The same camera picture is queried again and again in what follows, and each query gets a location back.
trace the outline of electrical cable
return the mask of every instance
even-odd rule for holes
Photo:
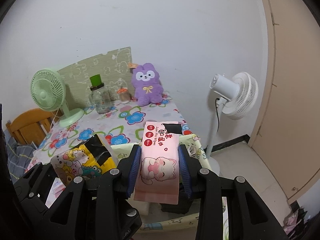
[[[217,100],[219,100],[219,98],[216,98],[216,100],[214,101],[214,104],[215,104],[215,106],[216,106],[216,113],[217,113],[217,118],[218,118],[218,129],[217,129],[217,132],[218,132],[218,130],[219,130],[219,125],[220,125],[220,120],[219,120],[219,115],[218,115]]]
[[[53,122],[54,122],[54,119],[56,118],[56,117],[58,117],[58,118],[60,118],[61,116],[57,116],[58,115],[58,112],[59,112],[59,110],[57,110],[57,112],[56,112],[56,114],[55,114],[55,116],[53,117],[53,119],[52,119],[52,122],[51,122],[51,125],[50,125],[50,130],[52,129],[52,127],[53,127]]]

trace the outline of chair backrest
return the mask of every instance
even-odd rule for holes
[[[43,111],[40,108],[31,109],[20,114],[12,123],[8,122],[6,127],[18,143],[25,145],[34,142],[39,146],[46,136],[41,124],[49,132],[54,116],[55,112]]]

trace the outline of table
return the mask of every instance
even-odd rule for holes
[[[192,133],[167,91],[163,93],[163,100],[159,104],[140,107],[136,99],[127,104],[114,101],[111,111],[106,114],[98,114],[91,106],[84,109],[84,116],[74,124],[65,128],[55,124],[38,150],[34,151],[27,169],[38,162],[49,163],[53,156],[78,145],[95,133],[102,134],[110,145],[139,143],[146,121],[178,121],[183,135]]]

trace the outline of fan grille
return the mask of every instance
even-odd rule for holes
[[[247,72],[236,74],[232,80],[239,84],[239,93],[236,98],[226,103],[222,111],[230,119],[238,120],[251,110],[257,100],[258,83]]]
[[[215,75],[215,76],[213,77],[213,79],[211,80],[211,83],[210,83],[210,88],[211,88],[211,89],[213,89],[214,86],[216,85],[216,83],[217,83],[217,81],[218,81],[218,78],[219,78],[219,76],[218,76],[218,75]]]
[[[48,69],[40,70],[33,76],[30,92],[34,102],[45,111],[58,110],[66,96],[61,76]]]

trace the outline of plush toy face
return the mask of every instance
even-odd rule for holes
[[[159,84],[159,73],[151,63],[139,65],[133,70],[132,84],[134,87]]]
[[[148,70],[146,74],[139,71],[136,73],[136,80],[149,81],[151,78],[154,78],[156,75],[154,71]]]

